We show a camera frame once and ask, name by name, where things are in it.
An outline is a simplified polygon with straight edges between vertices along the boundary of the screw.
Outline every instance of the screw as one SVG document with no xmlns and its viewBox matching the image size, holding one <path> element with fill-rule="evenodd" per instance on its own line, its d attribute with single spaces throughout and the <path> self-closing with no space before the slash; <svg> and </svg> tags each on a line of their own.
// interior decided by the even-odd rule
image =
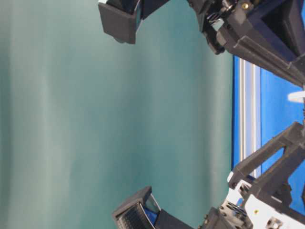
<svg viewBox="0 0 305 229">
<path fill-rule="evenodd" d="M 242 4 L 242 8 L 243 8 L 244 10 L 247 10 L 247 9 L 249 8 L 249 4 L 248 4 L 248 3 L 243 3 L 243 4 Z"/>
<path fill-rule="evenodd" d="M 273 228 L 278 229 L 280 226 L 277 223 L 274 223 Z"/>
</svg>

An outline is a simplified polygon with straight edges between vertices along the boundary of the teal backdrop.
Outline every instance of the teal backdrop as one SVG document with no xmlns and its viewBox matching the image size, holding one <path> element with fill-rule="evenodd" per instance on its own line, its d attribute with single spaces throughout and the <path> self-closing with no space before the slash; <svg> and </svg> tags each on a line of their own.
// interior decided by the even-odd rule
<svg viewBox="0 0 305 229">
<path fill-rule="evenodd" d="M 232 74 L 186 1 L 136 45 L 103 33 L 97 0 L 2 1 L 0 228 L 115 229 L 146 185 L 197 228 L 227 192 Z"/>
</svg>

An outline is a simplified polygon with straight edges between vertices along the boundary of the black mechanical linkage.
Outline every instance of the black mechanical linkage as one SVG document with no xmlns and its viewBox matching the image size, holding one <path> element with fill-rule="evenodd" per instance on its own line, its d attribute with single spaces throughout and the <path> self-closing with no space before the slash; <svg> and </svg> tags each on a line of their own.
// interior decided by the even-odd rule
<svg viewBox="0 0 305 229">
<path fill-rule="evenodd" d="M 283 156 L 252 182 L 251 188 L 244 197 L 242 207 L 252 194 L 279 212 L 283 212 L 305 224 L 305 216 L 289 208 L 291 196 L 288 193 L 291 189 L 287 183 L 291 174 L 305 160 L 305 137 L 303 136 L 303 125 L 300 123 L 293 123 L 258 151 L 239 163 L 233 169 L 234 175 L 228 185 L 230 188 L 234 188 L 240 180 L 244 180 L 255 168 L 281 148 L 284 148 Z"/>
<path fill-rule="evenodd" d="M 238 1 L 217 32 L 230 53 L 300 87 L 305 82 L 303 0 Z"/>
</svg>

